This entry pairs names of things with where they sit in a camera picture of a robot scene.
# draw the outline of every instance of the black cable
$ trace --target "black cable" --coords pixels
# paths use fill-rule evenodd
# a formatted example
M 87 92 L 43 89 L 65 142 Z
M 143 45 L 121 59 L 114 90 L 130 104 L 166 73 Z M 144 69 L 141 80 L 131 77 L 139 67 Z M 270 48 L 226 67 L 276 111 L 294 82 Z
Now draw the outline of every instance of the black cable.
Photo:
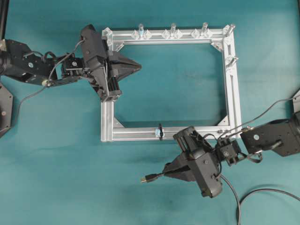
M 216 177 L 217 179 L 219 178 L 219 176 L 220 176 L 221 173 L 222 173 L 222 162 L 219 162 L 219 167 L 220 167 L 219 173 L 218 173 L 217 175 L 215 175 L 215 177 Z
M 53 52 L 51 52 L 51 51 L 45 53 L 45 55 L 44 55 L 44 60 L 45 60 L 45 61 L 46 61 L 48 55 L 50 55 L 50 56 L 54 59 L 54 61 L 56 61 L 57 57 L 56 57 L 56 55 L 55 55 Z
M 234 194 L 236 203 L 238 205 L 238 212 L 239 212 L 238 215 L 237 215 L 237 220 L 238 220 L 237 225 L 240 225 L 241 210 L 240 210 L 240 200 L 239 200 L 238 194 L 236 193 L 236 191 L 233 188 L 232 184 L 226 179 L 226 177 L 224 177 L 223 175 L 221 175 L 221 178 L 227 183 L 227 185 L 230 187 L 230 189 L 232 190 L 232 192 Z
M 203 136 L 203 139 L 207 138 L 208 136 L 212 136 L 216 141 L 218 141 L 213 134 L 206 134 Z
M 294 98 L 298 98 L 298 97 L 300 97 L 300 95 L 296 95 L 296 96 L 291 97 L 291 98 L 280 99 L 280 100 L 274 102 L 269 108 L 267 108 L 267 109 L 266 109 L 262 114 L 260 114 L 259 116 L 255 117 L 254 119 L 249 120 L 249 121 L 247 121 L 247 122 L 245 122 L 245 123 L 242 123 L 241 125 L 239 125 L 239 126 L 237 126 L 237 127 L 235 127 L 235 128 L 232 128 L 232 129 L 227 130 L 226 132 L 224 132 L 224 133 L 218 138 L 218 140 L 219 140 L 224 134 L 229 133 L 229 132 L 235 130 L 236 128 L 240 128 L 240 127 L 242 127 L 242 126 L 244 126 L 244 125 L 246 125 L 246 124 L 248 124 L 248 123 L 252 123 L 252 122 L 254 122 L 255 120 L 261 118 L 261 117 L 262 117 L 264 114 L 266 114 L 271 108 L 273 108 L 277 103 L 279 103 L 279 102 L 290 101 L 290 100 L 293 100 Z M 240 131 L 238 131 L 238 132 L 236 132 L 236 133 L 234 133 L 234 134 L 231 134 L 231 135 L 229 135 L 229 136 L 233 136 L 233 135 L 236 135 L 236 134 L 241 133 L 241 132 L 242 132 L 242 131 L 240 130 Z
M 241 205 L 243 204 L 243 202 L 251 195 L 253 195 L 254 193 L 257 193 L 257 192 L 277 192 L 277 193 L 281 193 L 281 194 L 284 194 L 284 195 L 288 195 L 296 200 L 298 200 L 300 202 L 300 198 L 289 193 L 289 192 L 286 192 L 286 191 L 283 191 L 283 190 L 279 190 L 279 189 L 272 189 L 272 188 L 260 188 L 260 189 L 256 189 L 256 190 L 253 190 L 253 191 L 250 191 L 248 194 L 244 195 L 241 200 L 240 200 L 240 205 L 238 205 L 238 207 L 241 207 Z M 240 210 L 238 209 L 237 211 L 237 220 L 240 221 Z
M 6 21 L 8 18 L 9 0 L 0 1 L 0 39 L 5 38 Z

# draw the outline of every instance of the cable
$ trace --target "cable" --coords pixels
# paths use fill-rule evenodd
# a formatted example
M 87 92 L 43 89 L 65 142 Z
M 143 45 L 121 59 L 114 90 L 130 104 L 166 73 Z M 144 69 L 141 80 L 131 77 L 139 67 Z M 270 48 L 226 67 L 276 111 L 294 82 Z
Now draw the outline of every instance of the cable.
M 239 200 L 238 194 L 236 193 L 236 191 L 233 188 L 232 184 L 226 179 L 226 177 L 224 177 L 223 175 L 221 175 L 221 178 L 227 183 L 227 185 L 230 187 L 230 189 L 232 190 L 232 192 L 234 194 L 236 203 L 238 205 L 238 212 L 239 212 L 238 215 L 237 215 L 237 220 L 238 220 L 237 225 L 240 225 L 241 210 L 240 210 L 240 200 Z
M 38 95 L 39 93 L 41 93 L 41 92 L 42 92 L 43 90 L 45 90 L 45 89 L 46 89 L 46 86 L 44 86 L 42 89 L 40 89 L 40 90 L 34 92 L 33 94 L 24 97 L 24 98 L 20 101 L 20 103 L 19 103 L 19 105 L 18 105 L 17 114 L 16 114 L 16 116 L 15 116 L 15 123 L 14 123 L 13 125 L 9 126 L 9 127 L 6 127 L 6 128 L 4 128 L 4 129 L 0 130 L 0 132 L 2 132 L 2 131 L 4 131 L 4 130 L 7 130 L 7 129 L 10 129 L 10 128 L 14 127 L 14 126 L 17 124 L 17 122 L 18 122 L 19 114 L 20 114 L 20 108 L 21 108 L 21 105 L 23 104 L 23 102 L 26 101 L 26 100 L 29 99 L 29 98 L 32 98 L 32 97 Z
M 55 64 L 55 66 L 53 67 L 53 69 L 52 69 L 51 72 L 50 72 L 50 75 L 49 75 L 49 77 L 48 77 L 48 80 L 51 80 L 51 76 L 52 76 L 53 72 L 55 71 L 56 67 L 57 67 L 59 64 L 61 64 L 64 60 L 66 60 L 67 58 L 69 58 L 70 55 L 72 55 L 72 54 L 77 50 L 78 46 L 79 46 L 82 42 L 84 42 L 84 40 L 79 41 L 79 42 L 75 45 L 75 48 L 73 49 L 73 51 L 72 51 L 71 53 L 68 53 L 64 58 L 62 58 L 61 60 L 59 60 L 59 61 Z
M 43 62 L 45 62 L 44 55 L 43 55 L 42 53 L 38 52 L 38 51 L 30 51 L 30 52 L 24 54 L 23 57 L 28 57 L 28 56 L 33 55 L 33 54 L 40 55 L 41 60 L 42 60 Z
M 222 173 L 222 162 L 219 162 L 219 166 L 220 166 L 220 169 L 219 169 L 219 173 L 217 175 L 215 175 L 215 177 L 218 179 L 219 176 L 221 175 Z
M 31 52 L 28 52 L 26 54 L 23 55 L 23 57 L 27 57 L 27 56 L 30 56 L 30 55 L 33 55 L 33 54 L 37 54 L 37 55 L 40 55 L 41 57 L 44 57 L 44 55 L 38 51 L 31 51 Z
M 280 100 L 274 102 L 269 108 L 267 108 L 267 109 L 266 109 L 262 114 L 260 114 L 259 116 L 255 117 L 254 119 L 249 120 L 249 121 L 247 121 L 247 122 L 245 122 L 245 123 L 242 123 L 241 125 L 239 125 L 239 126 L 237 126 L 237 127 L 235 127 L 235 128 L 232 128 L 232 129 L 230 129 L 230 130 L 224 132 L 224 133 L 218 138 L 218 140 L 219 140 L 224 134 L 229 133 L 229 132 L 231 132 L 231 131 L 233 131 L 233 130 L 235 130 L 235 129 L 237 129 L 237 128 L 240 128 L 240 127 L 242 127 L 242 126 L 244 126 L 244 125 L 246 125 L 246 124 L 248 124 L 248 123 L 252 123 L 252 122 L 254 122 L 255 120 L 261 118 L 261 117 L 262 117 L 264 114 L 266 114 L 271 108 L 273 108 L 277 103 L 279 103 L 279 102 L 290 101 L 290 100 L 293 100 L 294 98 L 298 98 L 298 97 L 300 97 L 300 95 L 296 95 L 296 96 L 291 97 L 291 98 L 280 99 Z M 236 133 L 234 133 L 234 134 L 231 134 L 231 135 L 229 135 L 229 136 L 233 136 L 233 135 L 236 135 L 236 134 L 241 133 L 241 132 L 242 132 L 242 131 L 240 130 L 240 131 L 238 131 L 238 132 L 236 132 Z
M 300 202 L 300 198 L 283 190 L 279 190 L 279 189 L 272 189 L 272 188 L 260 188 L 260 189 L 256 189 L 253 191 L 250 191 L 248 194 L 246 194 L 245 196 L 243 196 L 240 200 L 240 205 L 238 205 L 238 207 L 241 207 L 241 205 L 243 204 L 243 202 L 251 195 L 253 195 L 254 193 L 257 192 L 277 192 L 277 193 L 281 193 L 284 195 L 288 195 L 296 200 L 298 200 Z M 240 209 L 238 209 L 238 214 L 237 214 L 237 219 L 240 221 Z
M 45 61 L 46 61 L 48 55 L 50 55 L 54 60 L 57 59 L 56 55 L 53 52 L 49 51 L 49 52 L 46 52 L 45 55 L 44 55 L 44 60 Z

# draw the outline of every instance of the teal surface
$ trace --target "teal surface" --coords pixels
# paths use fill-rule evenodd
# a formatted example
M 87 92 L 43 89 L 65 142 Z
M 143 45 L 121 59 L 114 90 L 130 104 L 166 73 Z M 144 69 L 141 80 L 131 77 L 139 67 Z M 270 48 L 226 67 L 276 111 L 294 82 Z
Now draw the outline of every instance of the teal surface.
M 164 28 L 173 22 L 179 27 L 236 24 L 243 121 L 300 88 L 297 0 L 12 0 L 6 38 L 60 55 L 74 48 L 89 23 L 102 30 L 139 23 Z M 127 46 L 122 52 L 143 65 L 120 82 L 124 94 L 116 113 L 128 126 L 213 125 L 225 114 L 221 57 L 211 46 Z M 1 81 L 15 105 L 40 88 L 6 77 Z M 0 139 L 0 224 L 235 224 L 236 203 L 226 184 L 214 199 L 202 198 L 195 183 L 175 179 L 141 185 L 139 179 L 160 172 L 179 147 L 173 141 L 101 143 L 99 108 L 85 81 L 48 89 L 23 104 L 17 126 Z M 291 103 L 279 104 L 254 125 L 291 112 Z M 224 163 L 223 174 L 240 196 L 257 187 L 300 195 L 299 161 L 300 154 L 282 158 L 265 152 L 259 165 Z M 242 206 L 242 223 L 298 225 L 299 214 L 293 199 L 257 194 Z

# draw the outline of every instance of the aluminum frame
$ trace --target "aluminum frame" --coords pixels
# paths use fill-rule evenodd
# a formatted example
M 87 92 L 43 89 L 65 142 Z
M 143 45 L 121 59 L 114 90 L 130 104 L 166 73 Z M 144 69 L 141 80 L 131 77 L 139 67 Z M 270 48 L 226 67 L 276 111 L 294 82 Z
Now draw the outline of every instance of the aluminum frame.
M 164 45 L 164 44 L 211 44 L 222 53 L 223 73 L 226 94 L 227 116 L 216 126 L 195 127 L 198 133 L 213 134 L 218 138 L 222 133 L 235 133 L 241 124 L 240 94 L 234 47 L 234 24 L 222 29 L 208 29 L 204 23 L 200 29 L 179 30 L 173 23 L 170 30 L 146 30 L 139 25 L 137 30 L 114 30 L 106 28 L 102 35 L 112 51 L 119 51 L 126 45 Z M 114 117 L 114 102 L 101 103 L 101 141 L 142 141 L 159 140 L 157 127 L 126 128 Z M 163 139 L 173 139 L 173 135 L 185 127 L 163 127 Z

